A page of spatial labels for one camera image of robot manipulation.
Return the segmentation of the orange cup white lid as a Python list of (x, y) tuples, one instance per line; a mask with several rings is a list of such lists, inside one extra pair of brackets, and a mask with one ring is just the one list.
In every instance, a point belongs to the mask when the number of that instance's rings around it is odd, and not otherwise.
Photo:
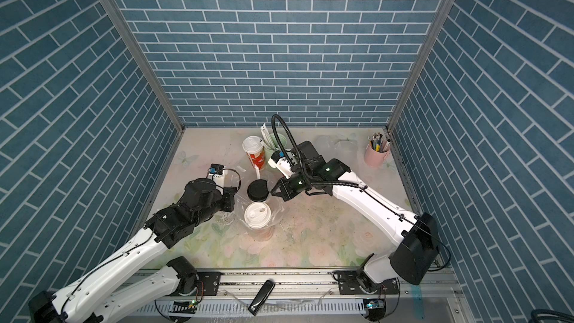
[(271, 219), (271, 208), (267, 203), (251, 203), (245, 209), (245, 224), (248, 228), (248, 233), (251, 234), (255, 240), (267, 241), (273, 236)]

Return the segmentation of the clear plastic carrier bag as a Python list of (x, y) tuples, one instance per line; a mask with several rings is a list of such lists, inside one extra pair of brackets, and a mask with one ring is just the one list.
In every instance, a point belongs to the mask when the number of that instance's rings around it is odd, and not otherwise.
[(275, 173), (226, 169), (225, 183), (238, 192), (234, 196), (234, 210), (223, 214), (224, 225), (233, 229), (241, 239), (260, 243), (270, 240), (286, 214), (286, 208), (271, 189), (278, 179)]

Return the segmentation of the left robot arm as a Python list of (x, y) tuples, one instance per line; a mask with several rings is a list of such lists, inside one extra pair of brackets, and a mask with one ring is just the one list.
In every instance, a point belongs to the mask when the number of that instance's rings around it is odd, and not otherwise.
[(136, 235), (97, 267), (55, 293), (42, 291), (28, 303), (33, 322), (118, 322), (158, 298), (198, 295), (197, 269), (177, 257), (148, 278), (123, 288), (138, 270), (190, 236), (217, 212), (232, 212), (238, 188), (220, 179), (189, 182), (182, 197), (157, 211)]

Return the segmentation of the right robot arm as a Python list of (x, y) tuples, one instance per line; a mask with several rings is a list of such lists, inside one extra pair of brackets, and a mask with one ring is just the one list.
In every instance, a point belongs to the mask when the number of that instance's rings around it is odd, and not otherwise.
[(439, 254), (438, 229), (432, 215), (416, 215), (387, 200), (337, 159), (320, 159), (312, 166), (306, 182), (299, 165), (287, 159), (269, 159), (268, 164), (282, 173), (272, 190), (275, 197), (288, 201), (303, 191), (317, 188), (354, 207), (380, 229), (396, 249), (389, 254), (371, 254), (357, 270), (357, 282), (367, 293), (384, 281), (401, 278), (409, 284), (421, 283)]

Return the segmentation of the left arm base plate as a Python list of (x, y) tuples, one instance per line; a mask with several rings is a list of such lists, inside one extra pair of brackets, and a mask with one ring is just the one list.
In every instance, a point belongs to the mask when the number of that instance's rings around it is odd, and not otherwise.
[(180, 296), (211, 297), (218, 294), (221, 272), (198, 272), (180, 280), (176, 294)]

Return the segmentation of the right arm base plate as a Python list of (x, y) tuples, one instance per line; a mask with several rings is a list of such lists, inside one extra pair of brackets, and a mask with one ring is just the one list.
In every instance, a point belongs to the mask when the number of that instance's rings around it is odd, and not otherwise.
[(358, 270), (335, 271), (332, 276), (341, 295), (396, 295), (400, 292), (399, 283), (394, 278), (377, 284)]

